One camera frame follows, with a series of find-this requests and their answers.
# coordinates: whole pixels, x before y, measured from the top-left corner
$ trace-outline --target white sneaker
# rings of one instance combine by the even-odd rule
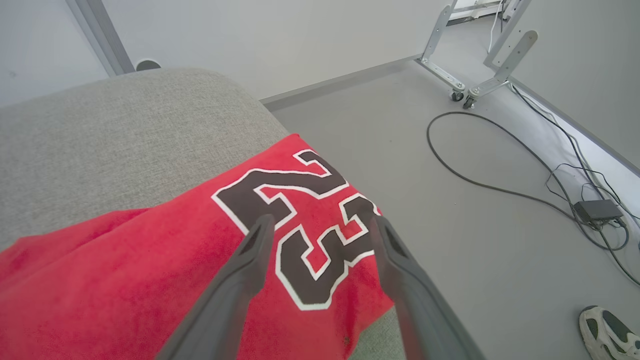
[[[609,311],[589,306],[580,313],[578,324],[593,360],[640,360],[640,336]]]

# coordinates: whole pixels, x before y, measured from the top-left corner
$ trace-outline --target caster wheel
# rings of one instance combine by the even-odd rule
[[[464,105],[462,106],[463,109],[469,109],[473,104],[474,104],[475,100],[468,96],[467,97],[467,101],[465,101]]]
[[[464,99],[464,97],[465,97],[465,94],[463,94],[461,92],[453,92],[451,94],[451,100],[456,101],[456,102]]]

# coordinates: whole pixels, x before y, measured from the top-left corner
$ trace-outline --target gray floor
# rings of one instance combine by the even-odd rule
[[[488,79],[493,73],[481,62],[490,26],[481,19],[447,28],[434,61],[467,85]],[[640,330],[640,289],[575,224],[545,205],[466,183],[439,164],[425,130],[434,116],[461,110],[448,90],[411,62],[268,108],[382,209],[488,359],[587,359],[577,315],[592,304]],[[505,88],[473,111],[520,136],[550,165],[571,158],[566,139]],[[490,124],[453,115],[433,126],[433,140],[466,176],[569,211],[544,187],[547,171]],[[584,179],[563,175],[577,200]],[[637,240],[621,255],[640,274]]]

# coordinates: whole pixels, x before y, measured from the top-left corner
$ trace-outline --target red fabric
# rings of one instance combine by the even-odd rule
[[[297,135],[238,167],[150,209],[116,211],[51,234],[21,238],[0,254],[0,357],[3,359],[151,359],[244,238],[212,194],[253,168],[322,174],[294,154]],[[284,193],[298,213],[276,230],[264,289],[249,306],[239,359],[346,359],[362,330],[390,309],[375,258],[349,269],[328,309],[302,311],[275,274],[275,251],[297,225],[326,261],[317,239],[332,225],[345,234],[338,203],[348,186],[317,200]]]

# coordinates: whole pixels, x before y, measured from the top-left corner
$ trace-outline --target gray couch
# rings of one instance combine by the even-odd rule
[[[197,69],[148,70],[0,108],[0,250],[168,201],[287,134],[240,86]],[[404,358],[393,310],[351,358]]]

